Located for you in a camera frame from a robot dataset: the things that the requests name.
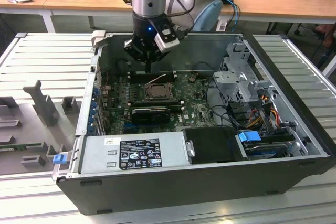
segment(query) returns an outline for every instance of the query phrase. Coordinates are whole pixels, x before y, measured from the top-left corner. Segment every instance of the table leg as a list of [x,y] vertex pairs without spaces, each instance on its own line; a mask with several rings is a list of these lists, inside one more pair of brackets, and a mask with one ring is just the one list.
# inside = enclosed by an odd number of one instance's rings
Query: table leg
[[223,17],[223,16],[219,17],[216,31],[225,31],[228,21],[229,21],[229,18],[227,17]]
[[94,25],[95,24],[95,21],[93,20],[93,17],[92,16],[89,16],[89,24],[90,24],[90,28],[95,28],[96,26]]
[[331,62],[326,66],[322,74],[324,74],[325,77],[329,77],[336,69],[336,56],[331,60]]
[[48,33],[55,33],[55,28],[53,25],[53,21],[51,19],[51,14],[49,13],[42,13],[42,18],[44,20],[44,24],[46,25]]

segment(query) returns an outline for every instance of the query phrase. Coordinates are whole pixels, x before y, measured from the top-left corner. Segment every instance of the metal bracket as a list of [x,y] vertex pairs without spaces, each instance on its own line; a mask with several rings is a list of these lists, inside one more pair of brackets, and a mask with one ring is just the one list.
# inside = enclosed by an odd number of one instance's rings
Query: metal bracket
[[102,41],[105,39],[105,33],[106,31],[103,30],[97,30],[92,33],[91,42],[93,48],[100,47],[103,44]]
[[39,115],[41,115],[46,125],[54,125],[57,122],[57,119],[54,117],[54,112],[57,110],[50,96],[42,94],[41,81],[27,81],[23,87],[23,90],[30,94],[35,103],[34,109]]

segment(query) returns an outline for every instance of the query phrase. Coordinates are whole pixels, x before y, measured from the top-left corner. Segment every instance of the ribbed metal surface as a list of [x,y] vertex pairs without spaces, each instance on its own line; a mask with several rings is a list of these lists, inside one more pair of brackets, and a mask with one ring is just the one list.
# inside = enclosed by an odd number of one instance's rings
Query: ribbed metal surface
[[[255,38],[331,138],[336,140],[336,93],[334,87],[330,87],[332,84],[326,83],[322,74],[309,65],[288,40],[277,35],[255,35]],[[256,67],[267,80],[261,66],[256,64]]]
[[91,34],[28,34],[19,39],[0,65],[0,97],[33,103],[22,88],[40,80],[54,102],[65,96],[81,101],[91,63]]
[[[44,34],[35,36],[42,39]],[[270,36],[268,38],[268,41],[263,42],[275,41],[285,44],[278,36]],[[272,52],[269,53],[269,55],[275,55],[275,57],[276,55],[280,55],[282,58],[293,57],[288,51],[285,53]],[[309,68],[300,70],[281,69],[281,72],[290,83],[321,83],[321,81],[316,81],[314,78],[315,75]],[[48,78],[47,74],[40,75],[41,78]],[[23,74],[20,76],[17,74],[16,81],[21,81],[24,77]],[[314,92],[314,95],[311,96],[311,90],[298,91],[298,94],[305,100],[330,98],[330,93],[332,94],[331,91],[328,93],[326,90],[322,90]],[[311,108],[311,111],[326,129],[334,129],[336,125],[336,107]],[[139,190],[148,190],[149,197],[152,197],[153,200],[157,199],[158,196],[151,195],[150,188],[147,188],[146,185],[137,185],[136,181],[134,181],[134,186],[141,186]],[[7,220],[8,223],[25,224],[328,224],[336,222],[336,169],[331,169],[322,175],[307,177],[283,195],[235,199],[98,216],[81,215],[74,204],[60,191],[55,185],[55,182],[51,180],[50,174],[41,176],[35,175],[34,177],[0,180],[0,209],[0,220]]]

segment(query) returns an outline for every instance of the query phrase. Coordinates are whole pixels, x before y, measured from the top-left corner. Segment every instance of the yellow wire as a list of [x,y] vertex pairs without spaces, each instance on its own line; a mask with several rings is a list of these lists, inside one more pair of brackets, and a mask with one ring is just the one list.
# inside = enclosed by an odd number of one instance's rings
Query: yellow wire
[[255,121],[251,122],[251,123],[247,126],[247,128],[254,126],[255,124],[257,124],[257,123],[260,122],[260,121],[261,121],[261,116],[258,117],[258,119],[256,119]]

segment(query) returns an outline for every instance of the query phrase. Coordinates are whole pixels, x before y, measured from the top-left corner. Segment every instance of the power supply label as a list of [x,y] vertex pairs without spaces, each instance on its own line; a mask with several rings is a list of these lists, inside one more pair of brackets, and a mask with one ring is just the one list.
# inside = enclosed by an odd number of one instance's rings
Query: power supply label
[[159,139],[121,141],[119,153],[122,170],[162,167]]

